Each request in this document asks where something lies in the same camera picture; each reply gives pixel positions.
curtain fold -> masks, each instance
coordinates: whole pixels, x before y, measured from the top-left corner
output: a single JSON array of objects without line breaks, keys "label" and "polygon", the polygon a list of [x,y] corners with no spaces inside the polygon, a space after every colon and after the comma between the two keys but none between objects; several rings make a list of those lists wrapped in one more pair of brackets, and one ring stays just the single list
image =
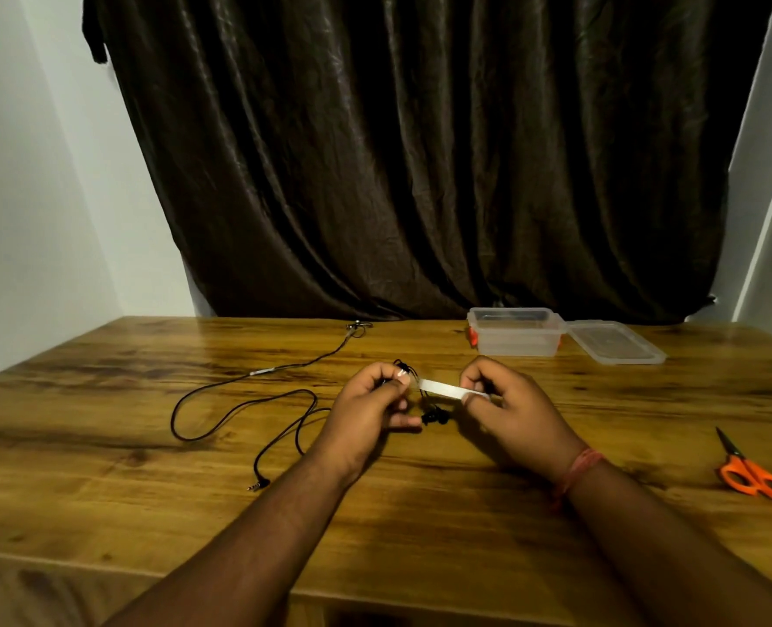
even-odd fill
[{"label": "curtain fold", "polygon": [[707,300],[771,7],[86,0],[84,29],[217,315],[666,324]]}]

red thread bracelet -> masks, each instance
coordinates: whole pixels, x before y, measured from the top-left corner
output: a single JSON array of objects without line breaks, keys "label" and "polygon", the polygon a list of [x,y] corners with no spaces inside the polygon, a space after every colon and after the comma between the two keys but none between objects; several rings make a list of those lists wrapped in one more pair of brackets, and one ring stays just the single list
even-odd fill
[{"label": "red thread bracelet", "polygon": [[569,470],[557,481],[554,491],[551,493],[553,503],[551,510],[558,512],[563,504],[563,495],[586,473],[592,466],[603,460],[603,454],[587,447],[580,452],[580,455],[571,463]]}]

plastic container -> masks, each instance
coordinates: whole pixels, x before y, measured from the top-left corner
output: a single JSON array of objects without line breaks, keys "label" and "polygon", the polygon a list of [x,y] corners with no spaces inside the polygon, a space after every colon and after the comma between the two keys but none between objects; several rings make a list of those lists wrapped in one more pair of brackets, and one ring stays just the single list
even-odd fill
[{"label": "plastic container", "polygon": [[547,307],[471,307],[467,320],[488,356],[554,356],[566,332]]},{"label": "plastic container", "polygon": [[617,321],[569,321],[569,334],[604,365],[657,365],[667,355]]}]

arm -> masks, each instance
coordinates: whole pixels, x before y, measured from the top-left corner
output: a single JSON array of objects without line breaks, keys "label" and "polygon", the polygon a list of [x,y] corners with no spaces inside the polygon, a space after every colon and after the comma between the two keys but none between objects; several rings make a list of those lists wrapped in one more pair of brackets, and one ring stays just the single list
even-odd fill
[{"label": "arm", "polygon": [[[391,379],[374,389],[380,379]],[[409,377],[374,364],[348,381],[301,460],[221,534],[113,616],[108,627],[266,622],[316,548],[384,429],[420,426],[395,413]]]},{"label": "arm", "polygon": [[[503,397],[465,396],[467,411],[517,462],[556,482],[587,448],[529,377],[489,358],[464,369],[461,386]],[[666,625],[772,625],[772,582],[705,537],[608,462],[574,484],[568,498],[600,549],[647,611]]]}]

white tape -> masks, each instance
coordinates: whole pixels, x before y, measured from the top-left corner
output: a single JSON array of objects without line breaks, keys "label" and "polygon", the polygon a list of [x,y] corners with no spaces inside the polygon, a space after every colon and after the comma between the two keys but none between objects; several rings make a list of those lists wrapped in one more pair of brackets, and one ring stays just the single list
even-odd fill
[{"label": "white tape", "polygon": [[418,389],[429,391],[431,394],[454,398],[455,400],[461,400],[466,394],[478,394],[490,400],[490,396],[482,394],[480,391],[464,389],[464,387],[456,387],[452,384],[439,383],[437,380],[418,379]]}]

